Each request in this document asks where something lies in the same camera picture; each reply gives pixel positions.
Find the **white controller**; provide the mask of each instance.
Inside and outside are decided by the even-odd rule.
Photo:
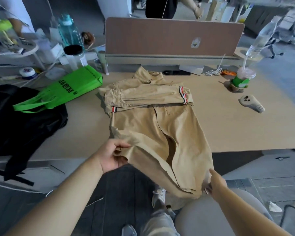
[[[265,108],[261,105],[261,103],[253,95],[244,95],[240,98],[239,102],[243,106],[250,107],[259,113],[263,113],[265,111]]]

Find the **black lid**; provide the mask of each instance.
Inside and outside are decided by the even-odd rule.
[[[66,55],[79,55],[83,52],[83,48],[80,45],[70,45],[66,46],[63,51]]]

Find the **teal water bottle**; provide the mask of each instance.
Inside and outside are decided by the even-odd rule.
[[[79,30],[73,23],[73,19],[69,14],[62,14],[62,19],[59,18],[59,33],[64,47],[70,45],[80,45],[84,50]]]

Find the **wooden desk surface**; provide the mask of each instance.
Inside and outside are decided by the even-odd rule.
[[[105,75],[103,86],[133,73]],[[169,76],[184,82],[194,99],[194,111],[212,152],[295,148],[295,104],[273,83],[257,75],[244,93],[231,93],[222,76]],[[253,94],[265,107],[260,114],[243,107],[239,98]],[[68,123],[48,138],[31,160],[87,158],[110,135],[98,90],[66,103]]]

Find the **plastic water bottle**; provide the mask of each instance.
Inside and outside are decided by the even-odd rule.
[[[277,23],[280,19],[280,16],[275,16],[270,23],[262,28],[262,30],[259,32],[259,35],[255,39],[255,42],[248,49],[246,55],[253,58],[260,53],[263,47],[265,47],[265,45],[270,40],[271,36],[274,34]]]
[[[84,50],[81,35],[78,28],[73,23],[73,19],[70,15],[62,14],[62,19],[59,19],[59,33],[64,47],[70,45],[80,45]]]

